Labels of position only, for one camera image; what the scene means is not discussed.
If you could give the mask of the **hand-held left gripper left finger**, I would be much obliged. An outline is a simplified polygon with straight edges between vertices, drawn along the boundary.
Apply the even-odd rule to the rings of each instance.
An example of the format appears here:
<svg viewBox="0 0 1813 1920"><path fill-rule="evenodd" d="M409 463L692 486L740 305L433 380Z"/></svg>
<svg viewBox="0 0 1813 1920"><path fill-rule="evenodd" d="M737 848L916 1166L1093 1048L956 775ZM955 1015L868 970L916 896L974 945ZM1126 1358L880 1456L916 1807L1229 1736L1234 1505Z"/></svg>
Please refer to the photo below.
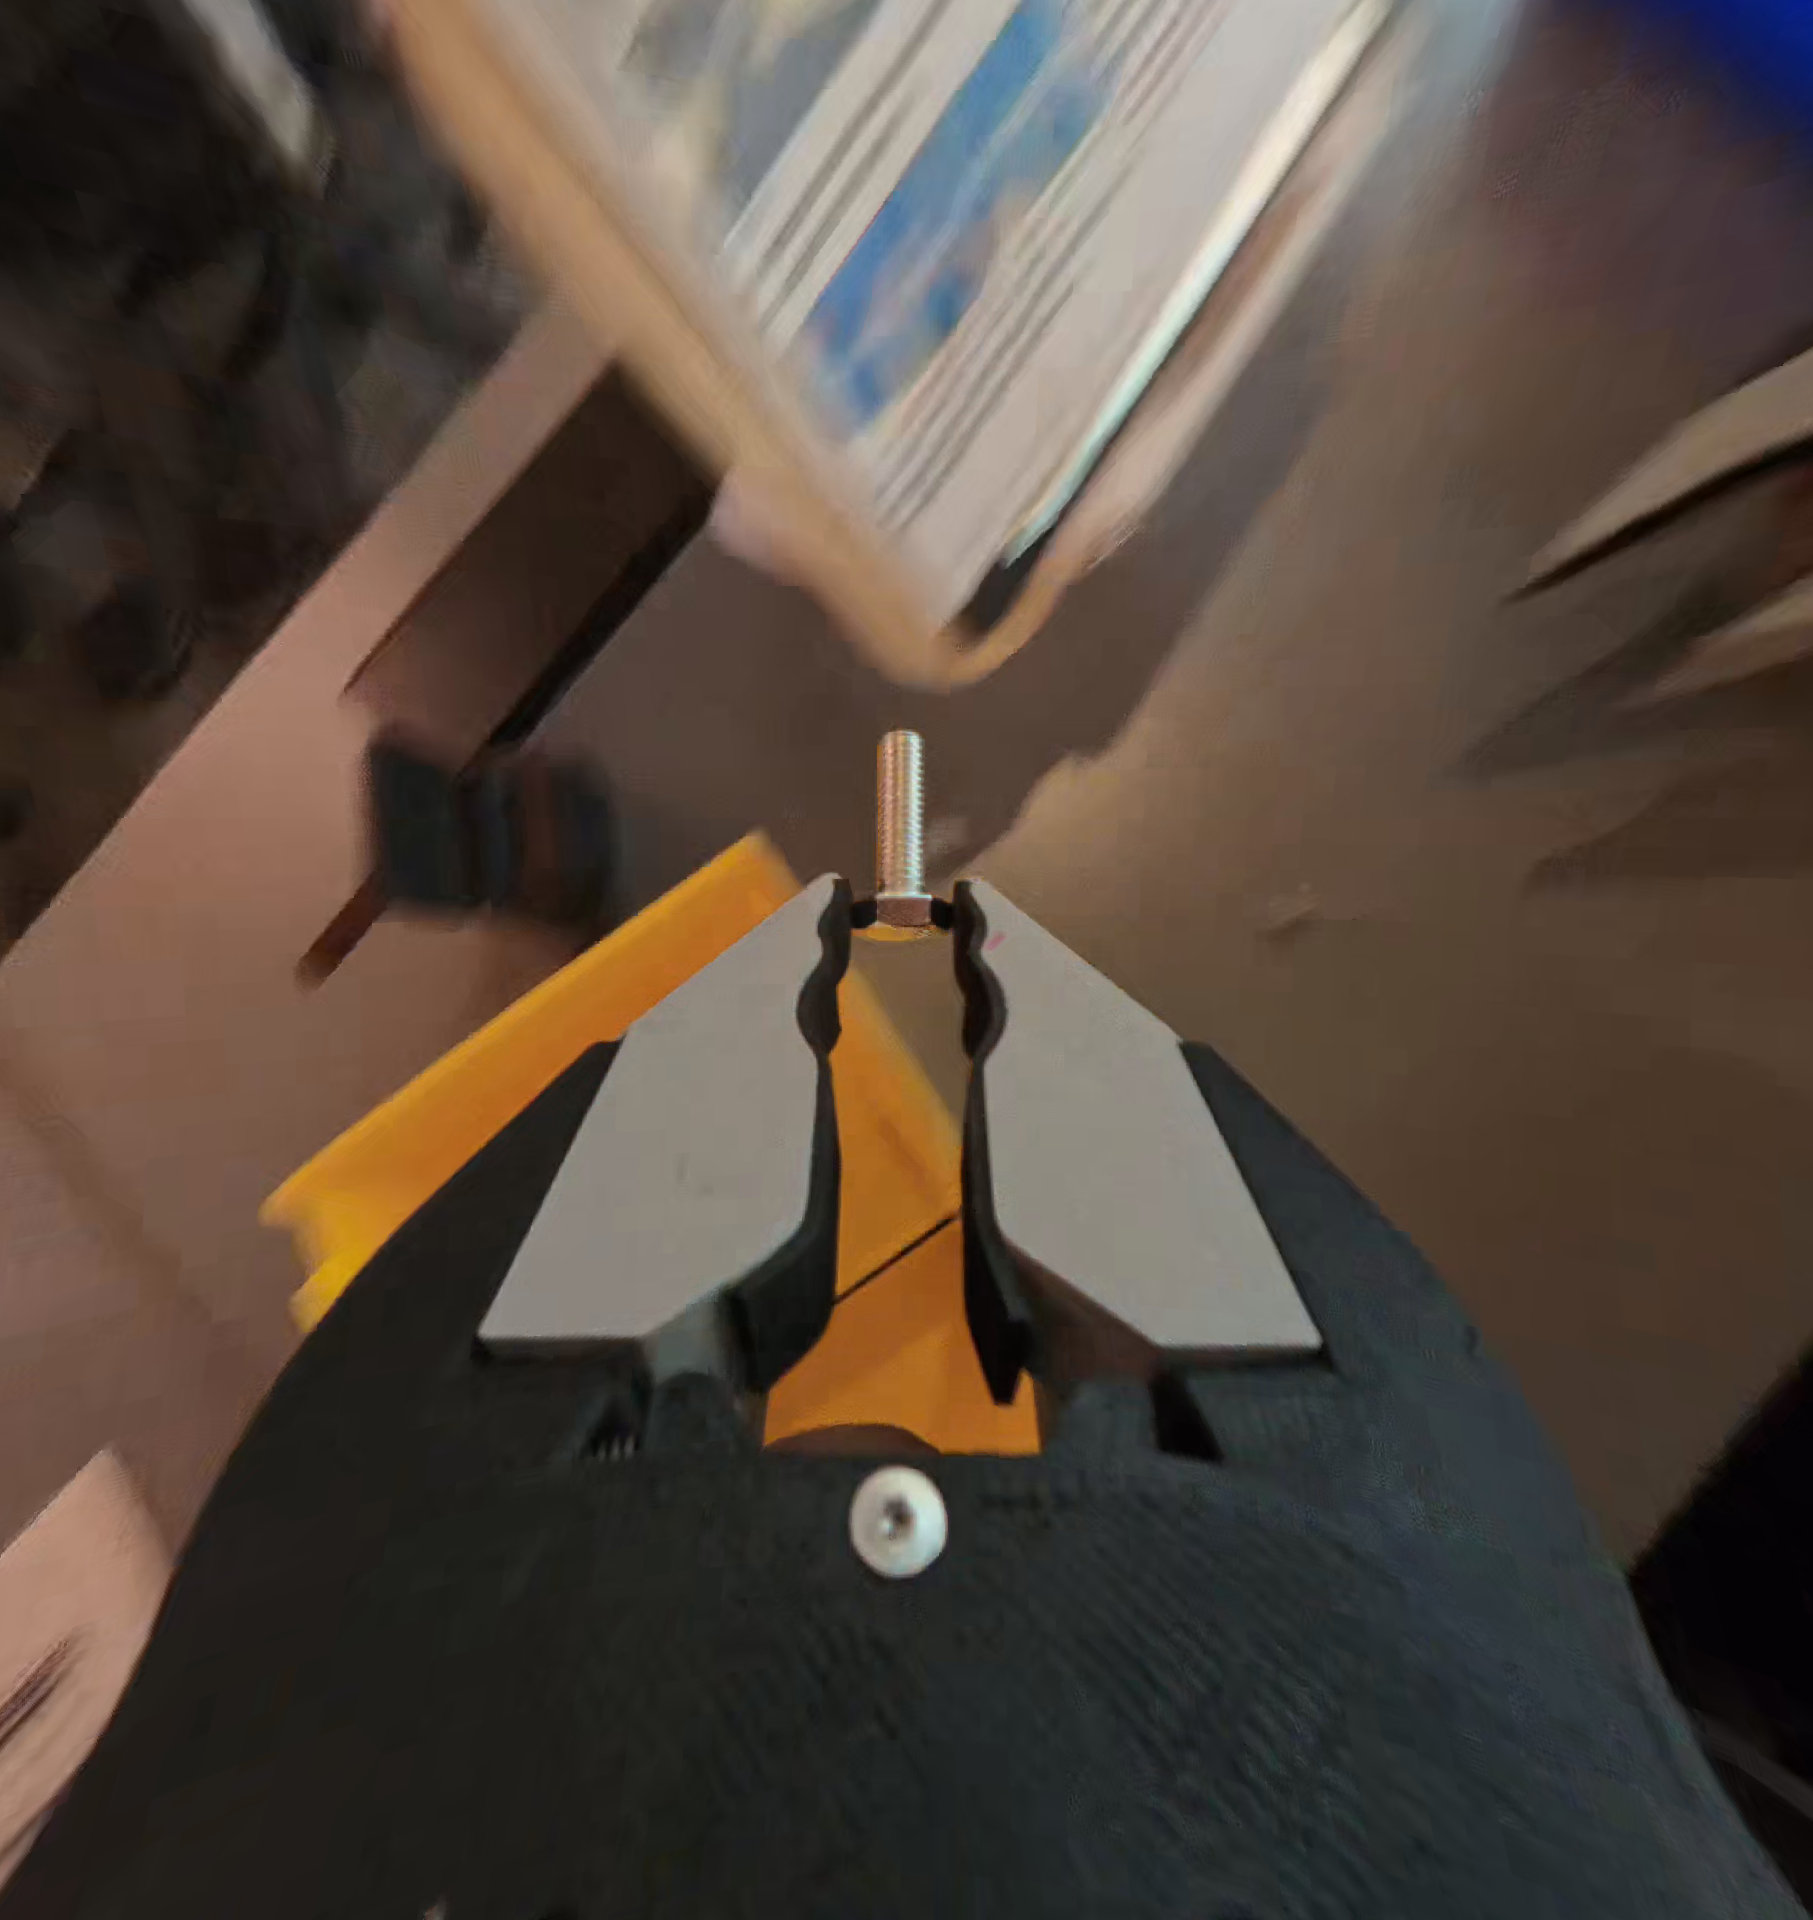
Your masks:
<svg viewBox="0 0 1813 1920"><path fill-rule="evenodd" d="M504 1273L488 1358L636 1362L765 1395L823 1337L844 1157L831 1087L853 893L826 875L652 1006Z"/></svg>

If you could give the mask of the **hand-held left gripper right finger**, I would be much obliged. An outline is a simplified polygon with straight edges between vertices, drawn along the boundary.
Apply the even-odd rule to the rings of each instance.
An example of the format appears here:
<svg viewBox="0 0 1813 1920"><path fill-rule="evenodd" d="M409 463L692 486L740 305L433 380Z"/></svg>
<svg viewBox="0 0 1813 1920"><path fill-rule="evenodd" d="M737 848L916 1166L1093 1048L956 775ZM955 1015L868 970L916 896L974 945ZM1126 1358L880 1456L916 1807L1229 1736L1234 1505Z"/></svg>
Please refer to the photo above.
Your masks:
<svg viewBox="0 0 1813 1920"><path fill-rule="evenodd" d="M952 958L964 1309L989 1398L1324 1358L1174 1030L980 881L952 893Z"/></svg>

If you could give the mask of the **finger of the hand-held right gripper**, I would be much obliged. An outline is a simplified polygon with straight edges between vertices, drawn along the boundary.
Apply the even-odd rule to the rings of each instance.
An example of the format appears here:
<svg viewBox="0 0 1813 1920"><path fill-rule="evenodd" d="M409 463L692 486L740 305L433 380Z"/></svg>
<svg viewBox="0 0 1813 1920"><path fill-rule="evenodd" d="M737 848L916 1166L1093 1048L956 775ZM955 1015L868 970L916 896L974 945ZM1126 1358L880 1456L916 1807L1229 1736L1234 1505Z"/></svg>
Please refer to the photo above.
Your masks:
<svg viewBox="0 0 1813 1920"><path fill-rule="evenodd" d="M1696 504L1808 457L1813 457L1813 343L1670 426L1566 529L1544 541L1517 592L1541 593Z"/></svg>
<svg viewBox="0 0 1813 1920"><path fill-rule="evenodd" d="M1693 641L1676 666L1630 694L1630 706L1673 703L1808 659L1813 659L1813 574Z"/></svg>

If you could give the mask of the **yellow plastic bin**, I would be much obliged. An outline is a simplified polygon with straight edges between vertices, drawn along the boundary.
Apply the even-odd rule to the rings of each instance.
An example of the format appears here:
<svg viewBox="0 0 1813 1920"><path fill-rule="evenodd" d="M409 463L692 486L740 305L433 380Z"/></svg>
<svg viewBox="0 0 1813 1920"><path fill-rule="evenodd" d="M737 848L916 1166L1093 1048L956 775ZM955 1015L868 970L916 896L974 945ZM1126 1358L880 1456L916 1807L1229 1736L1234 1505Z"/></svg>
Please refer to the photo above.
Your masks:
<svg viewBox="0 0 1813 1920"><path fill-rule="evenodd" d="M759 833L737 841L293 1173L261 1221L305 1261L294 1330L312 1332L394 1233L589 1045L615 1040L797 893ZM868 961L838 1003L838 1304L823 1343L774 1386L768 1441L880 1425L940 1452L1031 1456L1034 1391L996 1404L965 1332L956 1110L888 1018Z"/></svg>

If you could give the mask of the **steel bolt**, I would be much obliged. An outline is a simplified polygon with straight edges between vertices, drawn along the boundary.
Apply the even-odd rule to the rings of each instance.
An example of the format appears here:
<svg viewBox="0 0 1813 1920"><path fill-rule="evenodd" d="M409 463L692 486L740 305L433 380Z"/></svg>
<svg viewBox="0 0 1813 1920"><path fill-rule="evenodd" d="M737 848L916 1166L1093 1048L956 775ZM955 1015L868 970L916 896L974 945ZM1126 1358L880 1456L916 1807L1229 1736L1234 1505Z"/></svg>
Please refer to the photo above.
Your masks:
<svg viewBox="0 0 1813 1920"><path fill-rule="evenodd" d="M940 932L943 900L923 861L923 739L882 733L873 763L873 912L871 940L917 943Z"/></svg>

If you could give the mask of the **blue plastic bin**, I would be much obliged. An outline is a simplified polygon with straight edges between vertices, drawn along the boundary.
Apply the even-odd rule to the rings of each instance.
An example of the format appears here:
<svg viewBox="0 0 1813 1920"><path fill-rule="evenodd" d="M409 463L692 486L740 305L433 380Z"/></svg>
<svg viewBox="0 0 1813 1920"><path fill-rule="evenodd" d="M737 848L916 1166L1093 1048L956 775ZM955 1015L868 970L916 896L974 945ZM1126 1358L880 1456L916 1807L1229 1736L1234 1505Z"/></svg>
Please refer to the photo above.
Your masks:
<svg viewBox="0 0 1813 1920"><path fill-rule="evenodd" d="M1781 135L1813 149L1813 3L1599 3L1681 45Z"/></svg>

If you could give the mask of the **black battery charger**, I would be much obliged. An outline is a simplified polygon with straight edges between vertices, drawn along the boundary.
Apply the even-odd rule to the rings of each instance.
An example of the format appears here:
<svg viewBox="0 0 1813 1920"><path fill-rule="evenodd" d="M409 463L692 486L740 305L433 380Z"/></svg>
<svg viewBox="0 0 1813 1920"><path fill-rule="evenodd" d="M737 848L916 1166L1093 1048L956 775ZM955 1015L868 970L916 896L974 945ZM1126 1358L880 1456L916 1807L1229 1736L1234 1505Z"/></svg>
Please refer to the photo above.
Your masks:
<svg viewBox="0 0 1813 1920"><path fill-rule="evenodd" d="M367 838L384 908L588 924L616 826L592 771L522 751L440 763L396 736L367 748Z"/></svg>

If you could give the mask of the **printed instruction sheet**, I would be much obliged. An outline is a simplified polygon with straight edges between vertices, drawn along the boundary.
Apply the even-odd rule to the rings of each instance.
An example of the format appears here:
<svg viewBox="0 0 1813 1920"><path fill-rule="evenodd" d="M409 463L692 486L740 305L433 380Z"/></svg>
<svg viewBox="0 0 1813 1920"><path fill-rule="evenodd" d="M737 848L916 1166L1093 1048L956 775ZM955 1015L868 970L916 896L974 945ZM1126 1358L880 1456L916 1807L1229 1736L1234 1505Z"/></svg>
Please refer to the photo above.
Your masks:
<svg viewBox="0 0 1813 1920"><path fill-rule="evenodd" d="M1075 496L1389 3L619 3L624 109L873 522L961 583Z"/></svg>

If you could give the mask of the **wooden document stand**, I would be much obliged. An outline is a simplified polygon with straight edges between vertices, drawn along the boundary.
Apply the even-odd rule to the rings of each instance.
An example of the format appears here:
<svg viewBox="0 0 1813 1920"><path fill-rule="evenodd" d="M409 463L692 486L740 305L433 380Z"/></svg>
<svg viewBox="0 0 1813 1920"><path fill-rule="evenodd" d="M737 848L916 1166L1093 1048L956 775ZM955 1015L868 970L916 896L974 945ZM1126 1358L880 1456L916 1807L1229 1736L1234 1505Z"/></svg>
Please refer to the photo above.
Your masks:
<svg viewBox="0 0 1813 1920"><path fill-rule="evenodd" d="M797 583L900 686L993 678L1153 513L1314 270L1418 82L1439 3L1389 3L1369 53L1199 317L1061 516L970 583L871 513L794 372L701 240L673 162L624 109L607 3L396 3L394 48L464 177L689 452L719 477L730 545Z"/></svg>

